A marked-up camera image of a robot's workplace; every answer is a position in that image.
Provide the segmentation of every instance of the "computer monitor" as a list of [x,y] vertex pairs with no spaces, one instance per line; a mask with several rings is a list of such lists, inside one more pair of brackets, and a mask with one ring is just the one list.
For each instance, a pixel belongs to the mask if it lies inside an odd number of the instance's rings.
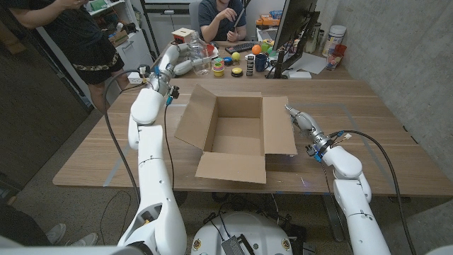
[[294,55],[283,62],[285,52],[280,51],[275,72],[266,78],[285,78],[282,72],[291,67],[301,56],[305,43],[307,42],[314,24],[318,22],[319,11],[314,11],[317,0],[286,0],[283,8],[282,20],[277,31],[277,38],[274,42],[274,50],[280,49],[285,43],[295,39],[294,37],[302,31],[302,37],[297,44],[297,51]]

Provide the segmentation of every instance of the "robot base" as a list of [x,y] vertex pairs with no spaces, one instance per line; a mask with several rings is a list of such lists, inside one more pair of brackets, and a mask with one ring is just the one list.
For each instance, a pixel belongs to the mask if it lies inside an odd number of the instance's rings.
[[[268,218],[252,212],[231,212],[222,215],[222,218],[228,233],[232,237],[239,237],[243,234],[252,247],[255,255],[292,255],[292,248],[289,244],[288,236],[283,229]],[[220,217],[213,219],[212,223],[219,228],[223,238],[228,240],[227,233],[225,232]],[[244,254],[249,254],[243,243],[241,243],[240,246],[244,251]],[[208,222],[198,230],[193,239],[190,254],[225,254],[222,248],[222,238],[220,238],[219,232],[211,222]]]

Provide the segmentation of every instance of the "clear plastic cup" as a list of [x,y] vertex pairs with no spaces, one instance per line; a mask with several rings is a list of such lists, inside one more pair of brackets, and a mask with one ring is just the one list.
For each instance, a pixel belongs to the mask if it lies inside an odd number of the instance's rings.
[[337,67],[338,63],[340,63],[342,58],[343,58],[343,54],[341,54],[339,52],[334,52],[332,54],[329,54],[327,56],[326,69],[335,70],[335,68]]

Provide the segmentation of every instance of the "wooden table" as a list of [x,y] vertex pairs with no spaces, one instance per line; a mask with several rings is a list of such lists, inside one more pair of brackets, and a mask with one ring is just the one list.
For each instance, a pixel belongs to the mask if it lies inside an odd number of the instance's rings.
[[[248,193],[323,194],[328,191],[323,170],[309,157],[304,146],[310,141],[295,134],[299,154],[294,157],[267,155],[267,183],[244,183],[209,178],[196,178],[195,172],[202,151],[176,139],[173,134],[185,105],[196,84],[213,93],[221,91],[254,91],[264,96],[287,96],[289,103],[311,114],[325,133],[354,129],[367,133],[381,142],[398,177],[403,196],[452,196],[453,185],[434,162],[416,144],[400,122],[379,97],[363,81],[354,80],[272,80],[237,79],[223,83],[217,79],[172,79],[180,87],[180,98],[167,111],[168,141],[175,166],[175,190]],[[137,180],[137,151],[127,148],[127,124],[130,106],[138,90],[129,90],[114,102],[109,110],[113,130],[125,151],[127,161]],[[157,124],[163,123],[163,111]],[[342,142],[358,157],[375,196],[393,194],[388,166],[380,151],[358,135]],[[171,178],[171,165],[165,153]],[[331,182],[332,169],[327,168]],[[120,156],[110,138],[105,120],[101,119],[79,148],[53,179],[58,186],[130,187],[131,183]]]
[[[225,47],[227,46],[232,46],[236,45],[237,42],[217,42],[219,44],[219,57],[230,57],[231,54],[229,54],[227,51],[225,51]],[[255,70],[255,67],[253,67],[253,75],[252,76],[246,76],[246,70],[247,70],[247,61],[245,60],[245,56],[248,54],[251,54],[252,51],[246,51],[246,52],[241,52],[241,61],[240,65],[231,65],[229,67],[225,67],[225,75],[221,77],[216,77],[214,76],[214,73],[211,71],[209,74],[204,75],[204,76],[198,76],[195,74],[193,71],[189,71],[188,73],[181,75],[180,78],[191,78],[191,79],[264,79],[265,75],[268,74],[268,71],[264,72],[257,72]],[[231,70],[234,67],[240,67],[243,70],[243,76],[240,78],[233,77],[231,75]],[[323,70],[319,74],[311,74],[312,79],[352,79],[352,77],[349,75],[348,71],[343,65],[339,65],[335,70],[329,71],[329,70]]]

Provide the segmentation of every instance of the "gray floor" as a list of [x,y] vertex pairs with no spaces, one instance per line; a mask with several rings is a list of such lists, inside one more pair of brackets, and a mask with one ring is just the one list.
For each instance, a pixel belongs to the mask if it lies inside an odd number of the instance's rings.
[[[75,242],[90,232],[101,233],[100,221],[108,201],[119,191],[112,188],[59,188],[52,178],[79,146],[101,115],[92,112],[79,129],[64,143],[44,167],[18,194],[14,207],[28,213],[44,230],[58,222],[67,225],[61,245]],[[132,189],[122,189],[130,195],[132,202],[128,213],[130,197],[126,193],[118,196],[107,207],[102,222],[105,244],[115,245],[126,226],[132,220],[137,202]],[[259,199],[263,195],[246,195]],[[292,223],[308,230],[308,242],[316,245],[317,254],[351,254],[347,243],[333,241],[321,197],[317,195],[276,195],[281,215],[292,216]],[[453,200],[446,198],[413,198],[404,205],[409,230],[419,254],[447,244],[453,244]],[[392,254],[409,254],[403,228],[399,221],[398,206],[388,198],[373,198],[373,212],[382,228]],[[211,199],[210,193],[189,193],[181,205],[185,228],[188,233],[188,247],[193,236],[202,226],[202,220],[217,211],[219,204]]]

